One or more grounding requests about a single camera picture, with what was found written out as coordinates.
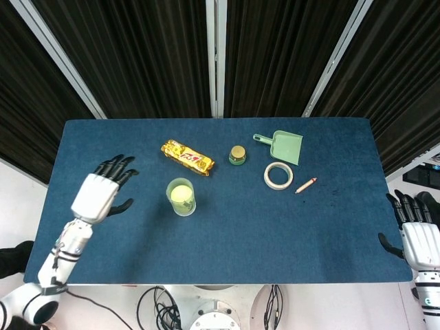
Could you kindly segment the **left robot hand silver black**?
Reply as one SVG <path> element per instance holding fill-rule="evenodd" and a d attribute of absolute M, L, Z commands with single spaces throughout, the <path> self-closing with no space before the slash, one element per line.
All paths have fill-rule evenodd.
<path fill-rule="evenodd" d="M 119 206 L 113 203 L 121 187 L 139 174 L 134 168 L 127 169 L 134 160 L 134 156 L 119 154 L 101 162 L 94 172 L 88 174 L 71 205 L 74 217 L 94 225 L 128 210 L 133 204 L 132 198 Z"/>

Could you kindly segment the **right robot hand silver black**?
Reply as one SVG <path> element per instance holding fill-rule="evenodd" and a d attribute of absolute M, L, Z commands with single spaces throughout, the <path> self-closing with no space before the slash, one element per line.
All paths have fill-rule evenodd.
<path fill-rule="evenodd" d="M 378 239 L 390 254 L 407 262 L 417 272 L 439 271 L 439 202 L 429 192 L 415 197 L 395 190 L 386 195 L 395 214 L 402 247 L 391 243 L 383 233 Z"/>

